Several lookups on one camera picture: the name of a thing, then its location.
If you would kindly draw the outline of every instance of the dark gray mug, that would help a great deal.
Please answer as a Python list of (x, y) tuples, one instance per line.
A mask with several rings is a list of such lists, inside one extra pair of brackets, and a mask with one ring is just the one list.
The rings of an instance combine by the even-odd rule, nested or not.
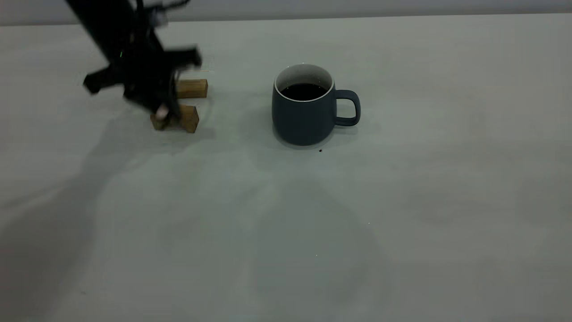
[[(317, 85), (324, 94), (304, 100), (287, 97), (285, 91), (293, 85)], [(355, 117), (337, 117), (337, 99), (351, 100)], [(272, 121), (276, 132), (286, 142), (297, 146), (316, 144), (327, 138), (335, 125), (353, 126), (359, 122), (361, 106), (353, 91), (336, 90), (333, 77), (327, 70), (310, 64), (299, 64), (284, 69), (274, 81), (272, 93)]]

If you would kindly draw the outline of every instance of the mug handle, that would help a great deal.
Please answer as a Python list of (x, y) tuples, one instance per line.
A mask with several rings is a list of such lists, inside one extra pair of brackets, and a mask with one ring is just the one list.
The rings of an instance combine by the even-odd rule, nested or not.
[(338, 89), (336, 91), (336, 100), (346, 99), (353, 102), (353, 106), (356, 108), (355, 117), (336, 117), (336, 125), (342, 125), (350, 127), (356, 125), (359, 122), (359, 118), (362, 115), (362, 106), (359, 104), (359, 97), (353, 91), (348, 91), (346, 89)]

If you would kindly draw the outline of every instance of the ceramic mug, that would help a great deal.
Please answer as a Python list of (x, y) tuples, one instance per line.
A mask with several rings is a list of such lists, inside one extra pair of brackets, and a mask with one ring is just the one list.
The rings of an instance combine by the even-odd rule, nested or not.
[[(292, 95), (296, 85), (307, 88)], [(351, 100), (356, 116), (338, 117), (338, 99)], [(316, 144), (327, 138), (335, 125), (356, 125), (360, 115), (358, 95), (353, 91), (336, 90), (333, 77), (322, 67), (311, 64), (289, 66), (274, 81), (272, 121), (278, 135), (288, 143), (297, 146)]]

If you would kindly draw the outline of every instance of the mug rim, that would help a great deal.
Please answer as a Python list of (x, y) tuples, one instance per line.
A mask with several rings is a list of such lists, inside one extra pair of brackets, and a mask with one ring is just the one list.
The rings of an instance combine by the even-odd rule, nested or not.
[[(290, 68), (293, 68), (293, 67), (296, 67), (296, 66), (303, 66), (303, 65), (304, 65), (304, 66), (312, 66), (312, 67), (320, 68), (321, 70), (325, 71), (326, 74), (328, 74), (328, 76), (329, 76), (330, 79), (332, 80), (332, 84), (329, 86), (329, 89), (326, 91), (325, 94), (323, 94), (322, 96), (320, 96), (320, 97), (318, 97), (318, 98), (315, 98), (315, 99), (313, 99), (313, 100), (298, 101), (298, 100), (293, 100), (293, 99), (291, 99), (291, 98), (289, 98), (289, 97), (284, 96), (284, 94), (282, 94), (282, 93), (278, 90), (278, 85), (276, 84), (276, 82), (278, 81), (278, 77), (280, 77), (280, 75), (282, 75), (282, 73), (284, 73), (286, 70), (288, 70), (288, 69), (290, 69)], [(320, 66), (318, 66), (318, 65), (308, 64), (308, 63), (306, 63), (306, 62), (303, 62), (303, 63), (301, 63), (301, 64), (290, 65), (290, 66), (284, 68), (280, 73), (278, 73), (278, 75), (276, 76), (276, 78), (274, 78), (274, 90), (275, 90), (276, 92), (278, 92), (278, 94), (280, 94), (280, 96), (282, 96), (283, 98), (285, 98), (285, 99), (287, 99), (287, 100), (289, 100), (289, 101), (298, 102), (298, 103), (307, 103), (307, 102), (317, 101), (317, 100), (321, 99), (322, 97), (326, 96), (327, 94), (329, 94), (329, 93), (332, 91), (334, 85), (335, 85), (335, 82), (334, 82), (334, 80), (333, 80), (333, 76), (332, 76), (332, 74), (329, 73), (329, 71), (327, 71), (325, 68), (320, 67)]]

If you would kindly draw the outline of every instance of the gray wall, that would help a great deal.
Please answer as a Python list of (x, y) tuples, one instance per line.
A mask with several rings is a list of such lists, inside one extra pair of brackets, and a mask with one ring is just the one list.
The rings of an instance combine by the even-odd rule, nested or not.
[[(171, 20), (569, 11), (572, 0), (192, 0), (187, 8), (173, 13)], [(0, 0), (0, 25), (73, 22), (64, 0)]]

